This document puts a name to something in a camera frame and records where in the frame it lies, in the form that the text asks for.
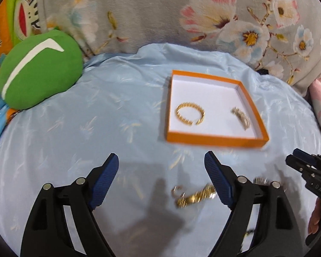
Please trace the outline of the person's right hand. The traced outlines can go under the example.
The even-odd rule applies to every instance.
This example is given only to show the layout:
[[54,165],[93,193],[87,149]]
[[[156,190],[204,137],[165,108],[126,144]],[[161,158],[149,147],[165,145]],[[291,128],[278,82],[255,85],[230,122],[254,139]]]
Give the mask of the person's right hand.
[[317,198],[315,202],[315,208],[311,214],[308,224],[308,235],[316,234],[319,228],[319,222],[321,220],[321,198]]

